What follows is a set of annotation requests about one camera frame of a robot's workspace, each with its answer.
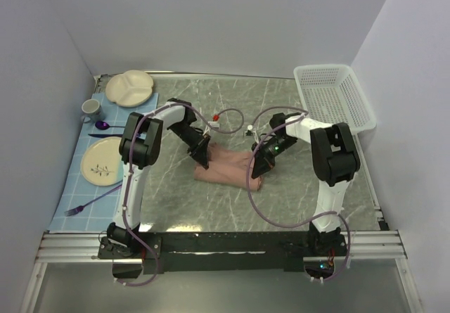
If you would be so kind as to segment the pink printed t shirt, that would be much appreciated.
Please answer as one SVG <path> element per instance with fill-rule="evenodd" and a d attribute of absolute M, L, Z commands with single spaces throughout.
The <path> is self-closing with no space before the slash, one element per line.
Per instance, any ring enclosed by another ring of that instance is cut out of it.
<path fill-rule="evenodd" d="M 250 166 L 249 187 L 251 191 L 258 191 L 263 185 L 263 178 L 251 177 L 253 163 L 251 151 L 232 151 L 219 145 L 211 143 L 208 146 L 209 167 L 205 169 L 201 165 L 195 166 L 193 177 L 198 181 L 205 181 L 215 184 L 246 188 L 246 172 Z"/>

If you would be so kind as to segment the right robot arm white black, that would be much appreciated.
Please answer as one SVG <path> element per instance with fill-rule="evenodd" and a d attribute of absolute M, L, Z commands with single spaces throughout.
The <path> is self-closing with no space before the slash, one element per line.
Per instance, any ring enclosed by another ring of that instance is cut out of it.
<path fill-rule="evenodd" d="M 339 250 L 348 251 L 340 226 L 346 222 L 340 214 L 345 193 L 361 161 L 349 125 L 341 122 L 329 124 L 308 118 L 306 113 L 275 114 L 270 122 L 271 131 L 252 147 L 247 169 L 246 186 L 275 167 L 275 158 L 301 140 L 311 146 L 314 173 L 319 180 L 319 191 L 314 215 L 299 224 L 277 224 L 293 229 L 309 224 L 304 243 L 311 253 L 325 255 Z"/>

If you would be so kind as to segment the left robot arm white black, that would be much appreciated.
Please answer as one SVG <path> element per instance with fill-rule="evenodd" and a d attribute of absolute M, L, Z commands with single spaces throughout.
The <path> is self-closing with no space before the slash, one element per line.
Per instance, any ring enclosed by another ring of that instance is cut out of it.
<path fill-rule="evenodd" d="M 191 125 L 205 118 L 189 102 L 171 98 L 162 107 L 143 115 L 132 113 L 119 145 L 124 176 L 120 202 L 107 228 L 108 240 L 123 257 L 137 254 L 140 241 L 136 230 L 141 223 L 141 203 L 150 168 L 160 155 L 162 133 L 174 132 L 187 146 L 187 154 L 201 167 L 209 167 L 210 135 Z"/>

